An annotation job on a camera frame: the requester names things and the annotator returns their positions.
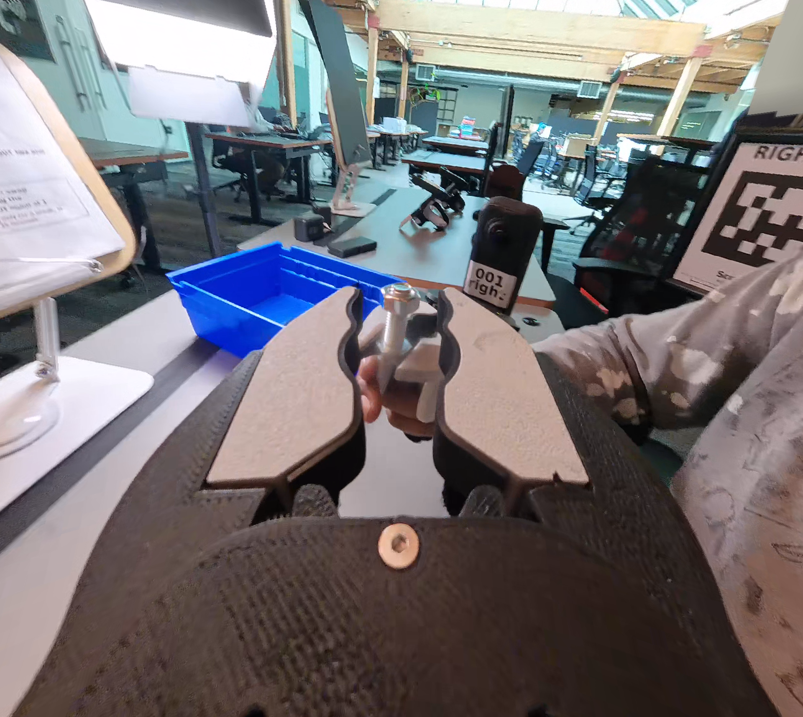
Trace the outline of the blue plastic bin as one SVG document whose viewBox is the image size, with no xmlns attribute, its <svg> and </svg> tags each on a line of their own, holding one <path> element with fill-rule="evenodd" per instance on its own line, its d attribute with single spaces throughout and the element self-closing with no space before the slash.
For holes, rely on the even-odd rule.
<svg viewBox="0 0 803 717">
<path fill-rule="evenodd" d="M 399 282 L 329 254 L 275 241 L 167 274 L 195 334 L 243 359 L 336 290 L 363 293 L 363 318 Z"/>
</svg>

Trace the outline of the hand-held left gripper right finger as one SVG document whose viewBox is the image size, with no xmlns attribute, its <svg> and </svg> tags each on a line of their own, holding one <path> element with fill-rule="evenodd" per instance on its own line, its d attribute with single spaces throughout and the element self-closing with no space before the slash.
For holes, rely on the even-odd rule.
<svg viewBox="0 0 803 717">
<path fill-rule="evenodd" d="M 531 345 L 456 289 L 439 293 L 441 337 L 433 458 L 447 485 L 524 494 L 553 482 L 585 487 L 588 472 Z"/>
</svg>

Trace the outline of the silver hex bolt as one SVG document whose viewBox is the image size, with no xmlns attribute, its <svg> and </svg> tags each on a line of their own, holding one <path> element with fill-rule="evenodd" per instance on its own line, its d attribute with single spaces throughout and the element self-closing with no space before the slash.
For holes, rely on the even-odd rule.
<svg viewBox="0 0 803 717">
<path fill-rule="evenodd" d="M 420 296 L 407 282 L 396 282 L 383 288 L 385 323 L 379 343 L 376 382 L 384 393 L 397 366 L 407 353 L 409 318 L 420 305 Z"/>
</svg>

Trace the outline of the dark wall poster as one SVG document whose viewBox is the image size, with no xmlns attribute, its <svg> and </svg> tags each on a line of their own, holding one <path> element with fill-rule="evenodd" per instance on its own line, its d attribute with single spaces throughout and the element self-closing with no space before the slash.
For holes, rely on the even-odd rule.
<svg viewBox="0 0 803 717">
<path fill-rule="evenodd" d="M 55 62 L 35 0 L 1 0 L 1 43 L 21 59 Z"/>
</svg>

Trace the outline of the square-pattern tag sign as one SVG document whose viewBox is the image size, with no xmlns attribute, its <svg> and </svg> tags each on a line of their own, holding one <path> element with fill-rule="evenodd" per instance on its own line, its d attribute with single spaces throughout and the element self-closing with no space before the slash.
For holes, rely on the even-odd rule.
<svg viewBox="0 0 803 717">
<path fill-rule="evenodd" d="M 802 245 L 801 115 L 748 116 L 710 167 L 666 280 L 703 295 Z"/>
</svg>

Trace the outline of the bright white board stand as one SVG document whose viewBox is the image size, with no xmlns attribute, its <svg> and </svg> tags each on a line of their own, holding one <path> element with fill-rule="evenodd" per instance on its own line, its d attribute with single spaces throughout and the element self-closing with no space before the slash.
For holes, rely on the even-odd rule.
<svg viewBox="0 0 803 717">
<path fill-rule="evenodd" d="M 222 254 L 206 126 L 250 127 L 276 43 L 272 0 L 82 0 L 132 115 L 185 125 L 210 256 Z"/>
</svg>

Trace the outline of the black looped gadget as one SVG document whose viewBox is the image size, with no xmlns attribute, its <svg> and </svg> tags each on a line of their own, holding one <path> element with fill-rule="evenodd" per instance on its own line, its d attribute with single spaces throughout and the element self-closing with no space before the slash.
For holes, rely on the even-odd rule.
<svg viewBox="0 0 803 717">
<path fill-rule="evenodd" d="M 411 183 L 427 192 L 428 197 L 401 221 L 400 231 L 407 225 L 417 230 L 430 225 L 437 233 L 443 233 L 449 227 L 452 216 L 463 213 L 466 205 L 463 194 L 470 191 L 468 182 L 447 169 L 441 169 L 440 176 L 445 184 L 436 184 L 427 172 L 412 171 Z"/>
</svg>

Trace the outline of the black board on stand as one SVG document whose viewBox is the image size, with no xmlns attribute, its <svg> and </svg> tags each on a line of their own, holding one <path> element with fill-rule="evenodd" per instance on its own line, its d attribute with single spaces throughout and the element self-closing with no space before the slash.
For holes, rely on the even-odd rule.
<svg viewBox="0 0 803 717">
<path fill-rule="evenodd" d="M 364 218 L 376 206 L 353 200 L 361 170 L 373 159 L 366 111 L 348 48 L 345 25 L 323 0 L 297 0 L 315 38 L 327 74 L 327 113 L 332 132 L 338 178 L 330 204 L 332 214 Z"/>
</svg>

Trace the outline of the person's right hand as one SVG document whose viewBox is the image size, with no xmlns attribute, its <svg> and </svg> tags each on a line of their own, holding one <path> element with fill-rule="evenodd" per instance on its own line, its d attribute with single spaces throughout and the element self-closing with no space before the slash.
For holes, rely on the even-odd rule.
<svg viewBox="0 0 803 717">
<path fill-rule="evenodd" d="M 385 414 L 388 423 L 411 441 L 430 441 L 434 436 L 434 426 L 417 418 L 422 386 L 393 379 L 381 391 L 377 376 L 378 361 L 378 356 L 362 359 L 356 373 L 365 422 L 373 423 Z"/>
</svg>

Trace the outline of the dark wooden desk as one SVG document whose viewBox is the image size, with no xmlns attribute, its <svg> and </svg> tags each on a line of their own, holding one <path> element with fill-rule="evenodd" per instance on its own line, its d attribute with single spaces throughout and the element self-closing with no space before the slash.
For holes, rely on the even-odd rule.
<svg viewBox="0 0 803 717">
<path fill-rule="evenodd" d="M 283 136 L 269 136 L 266 134 L 231 134 L 226 132 L 206 133 L 203 135 L 212 142 L 225 143 L 230 149 L 245 150 L 250 161 L 250 168 L 245 175 L 245 189 L 249 204 L 249 213 L 228 214 L 229 220 L 243 225 L 258 225 L 273 227 L 280 224 L 278 220 L 266 219 L 262 214 L 262 199 L 258 189 L 258 169 L 256 153 L 276 153 L 289 169 L 292 162 L 299 163 L 299 174 L 296 177 L 296 195 L 292 197 L 294 203 L 312 205 L 316 198 L 312 193 L 312 179 L 309 172 L 309 162 L 312 156 L 320 154 L 325 149 L 334 147 L 333 140 L 293 140 Z"/>
<path fill-rule="evenodd" d="M 166 181 L 166 163 L 187 160 L 189 154 L 186 151 L 84 137 L 79 137 L 78 140 L 107 187 L 122 194 L 137 240 L 135 267 L 154 274 L 168 273 L 169 270 L 162 265 L 141 186 L 152 181 Z"/>
</svg>

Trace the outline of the black mesh office chair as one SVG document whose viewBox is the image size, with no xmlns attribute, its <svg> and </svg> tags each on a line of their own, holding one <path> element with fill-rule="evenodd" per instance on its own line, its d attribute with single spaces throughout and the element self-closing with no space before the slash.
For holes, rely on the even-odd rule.
<svg viewBox="0 0 803 717">
<path fill-rule="evenodd" d="M 652 314 L 690 300 L 669 283 L 670 261 L 708 187 L 707 167 L 648 156 L 573 263 L 575 287 L 608 317 Z"/>
<path fill-rule="evenodd" d="M 608 195 L 611 184 L 616 181 L 608 172 L 597 169 L 597 147 L 588 145 L 585 150 L 583 176 L 574 191 L 573 200 L 590 211 L 583 217 L 571 217 L 576 221 L 569 234 L 575 235 L 583 226 L 598 225 L 607 215 L 608 210 L 617 202 L 616 197 Z"/>
</svg>

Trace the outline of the person's right forearm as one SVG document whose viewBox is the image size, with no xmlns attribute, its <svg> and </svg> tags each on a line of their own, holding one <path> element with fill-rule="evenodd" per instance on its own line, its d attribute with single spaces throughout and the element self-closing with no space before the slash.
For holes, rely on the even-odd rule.
<svg viewBox="0 0 803 717">
<path fill-rule="evenodd" d="M 620 426 L 702 428 L 670 489 L 780 715 L 802 715 L 802 259 L 534 343 Z"/>
</svg>

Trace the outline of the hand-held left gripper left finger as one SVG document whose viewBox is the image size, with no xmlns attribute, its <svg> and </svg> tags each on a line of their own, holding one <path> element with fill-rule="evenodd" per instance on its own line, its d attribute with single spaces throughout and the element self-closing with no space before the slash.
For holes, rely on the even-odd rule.
<svg viewBox="0 0 803 717">
<path fill-rule="evenodd" d="M 342 491 L 366 461 L 355 375 L 358 287 L 335 290 L 264 347 L 206 474 L 210 488 L 290 494 L 307 482 Z"/>
</svg>

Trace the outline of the grey neighbour desk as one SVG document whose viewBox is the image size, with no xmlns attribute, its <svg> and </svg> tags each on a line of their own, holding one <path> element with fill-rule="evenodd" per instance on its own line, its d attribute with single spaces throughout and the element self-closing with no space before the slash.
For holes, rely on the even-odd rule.
<svg viewBox="0 0 803 717">
<path fill-rule="evenodd" d="M 401 230 L 399 225 L 403 217 L 416 210 L 426 197 L 425 191 L 418 188 L 397 189 L 367 217 L 356 219 L 352 227 L 335 241 L 359 237 L 376 240 L 375 251 L 349 261 L 419 287 L 462 288 L 477 227 L 473 215 L 484 207 L 487 199 L 468 197 L 463 214 L 454 216 L 443 232 L 434 232 L 429 227 L 416 229 L 411 225 Z M 321 254 L 327 252 L 325 246 L 297 241 L 291 221 L 240 243 L 237 249 L 250 250 L 276 241 L 288 247 L 299 246 Z M 517 305 L 551 310 L 555 300 L 540 264 L 532 259 L 518 292 Z"/>
</svg>

